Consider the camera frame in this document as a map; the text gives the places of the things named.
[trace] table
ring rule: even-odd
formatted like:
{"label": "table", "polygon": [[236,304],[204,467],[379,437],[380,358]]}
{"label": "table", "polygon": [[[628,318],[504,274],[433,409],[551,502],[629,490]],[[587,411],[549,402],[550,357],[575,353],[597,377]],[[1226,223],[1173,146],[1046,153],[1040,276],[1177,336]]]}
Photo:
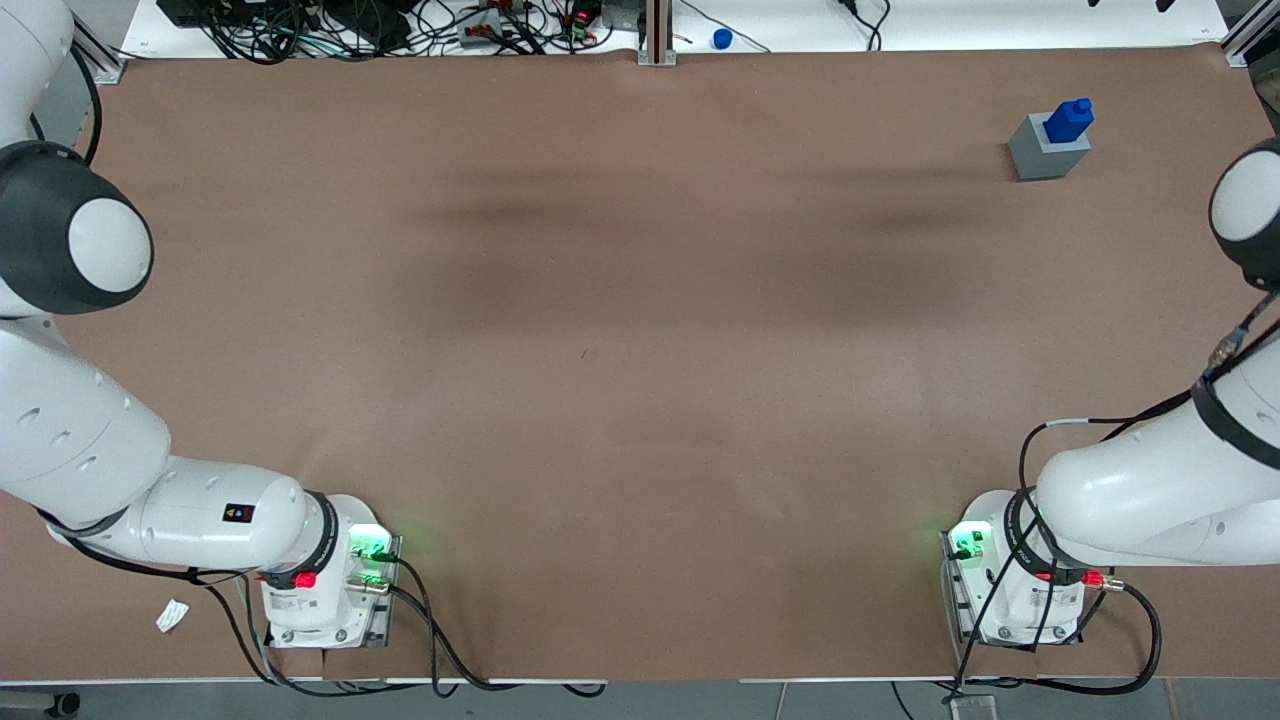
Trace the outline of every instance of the table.
{"label": "table", "polygon": [[[449,0],[449,4],[460,10],[475,5],[471,0]],[[867,49],[867,29],[836,0],[696,0],[694,4],[776,53]],[[860,6],[874,23],[884,5],[865,0]],[[438,3],[429,1],[426,8],[430,22],[448,23],[448,13]],[[690,40],[677,40],[677,53],[718,53],[710,44],[716,27],[676,0],[676,32]],[[1153,0],[1103,0],[1097,8],[1089,8],[1085,0],[893,0],[882,33],[884,50],[1164,47],[1216,42],[1226,36],[1226,26],[1215,0],[1176,0],[1166,13],[1157,13]],[[609,42],[586,53],[635,50],[635,33],[618,31]],[[173,27],[155,0],[138,4],[122,47],[156,58],[221,58],[200,29]],[[745,42],[735,42],[727,53],[754,50]]]}
{"label": "table", "polygon": [[[1092,154],[1014,182],[1023,115],[1079,95]],[[1268,128],[1213,45],[140,61],[104,101],[156,272],[70,343],[175,452],[369,501],[493,678],[946,675],[937,532],[1032,425],[1165,397],[1254,301],[1206,206]],[[0,585],[0,678],[246,674],[200,591],[0,524],[4,577],[56,578]],[[1277,569],[1124,577],[1162,674],[1274,674]],[[1140,614],[1106,610],[973,670],[1132,673]],[[291,671],[421,678],[424,637]]]}

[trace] cable connector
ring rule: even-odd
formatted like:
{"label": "cable connector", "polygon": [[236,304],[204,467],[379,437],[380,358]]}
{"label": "cable connector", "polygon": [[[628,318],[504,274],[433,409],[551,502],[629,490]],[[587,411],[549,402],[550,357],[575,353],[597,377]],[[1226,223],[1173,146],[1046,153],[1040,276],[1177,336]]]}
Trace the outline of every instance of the cable connector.
{"label": "cable connector", "polygon": [[1240,346],[1244,345],[1244,337],[1247,334],[1249,334],[1249,331],[1244,328],[1235,328],[1231,332],[1226,333],[1226,337],[1220,340],[1217,342],[1217,347],[1215,347],[1213,352],[1210,354],[1208,368],[1206,369],[1206,372],[1221,368],[1222,363],[1226,363],[1231,357],[1235,357],[1235,354],[1240,350]]}
{"label": "cable connector", "polygon": [[1085,570],[1080,582],[1087,588],[1102,592],[1124,592],[1124,580],[1117,580],[1112,575],[1103,575],[1101,570]]}

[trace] gray block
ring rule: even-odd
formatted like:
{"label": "gray block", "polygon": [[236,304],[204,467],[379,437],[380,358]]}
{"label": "gray block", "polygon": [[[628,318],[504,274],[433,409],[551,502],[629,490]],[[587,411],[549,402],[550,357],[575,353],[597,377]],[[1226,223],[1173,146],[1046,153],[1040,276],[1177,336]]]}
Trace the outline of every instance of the gray block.
{"label": "gray block", "polygon": [[1044,120],[1053,113],[1027,115],[1018,132],[1009,138],[1009,154],[1021,179],[1060,178],[1070,172],[1093,146],[1089,133],[1080,133],[1075,142],[1050,142],[1044,135]]}

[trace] blue block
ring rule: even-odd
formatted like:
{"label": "blue block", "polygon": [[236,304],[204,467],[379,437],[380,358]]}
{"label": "blue block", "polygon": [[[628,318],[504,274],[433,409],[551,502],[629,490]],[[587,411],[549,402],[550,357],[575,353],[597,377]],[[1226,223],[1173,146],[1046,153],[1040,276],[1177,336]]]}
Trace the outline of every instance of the blue block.
{"label": "blue block", "polygon": [[1092,122],[1093,102],[1088,97],[1068,100],[1044,120],[1044,135],[1050,142],[1075,142]]}

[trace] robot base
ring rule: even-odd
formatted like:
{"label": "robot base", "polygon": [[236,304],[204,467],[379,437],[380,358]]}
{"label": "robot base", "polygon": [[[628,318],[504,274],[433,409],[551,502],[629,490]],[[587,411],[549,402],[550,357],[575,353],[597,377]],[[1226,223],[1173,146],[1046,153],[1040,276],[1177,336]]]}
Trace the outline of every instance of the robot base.
{"label": "robot base", "polygon": [[262,585],[273,647],[352,648],[385,647],[390,629],[398,565],[370,560],[370,552],[399,555],[401,538],[392,537],[372,510],[347,495],[330,495],[338,512],[337,550],[316,573],[315,585],[278,591]]}
{"label": "robot base", "polygon": [[[1057,585],[1050,597],[1048,583],[1015,561],[1000,587],[992,587],[1010,556],[1005,509],[1012,497],[1010,491],[980,495],[965,510],[964,519],[941,536],[943,557],[947,559],[942,564],[943,601],[957,651],[975,632],[974,620],[992,592],[995,597],[989,598],[987,614],[977,628],[975,642],[1027,647],[1078,641],[1075,628],[1084,602],[1084,585],[1080,583]],[[1047,616],[1046,601],[1050,602]],[[1037,637],[1042,618],[1044,629]]]}

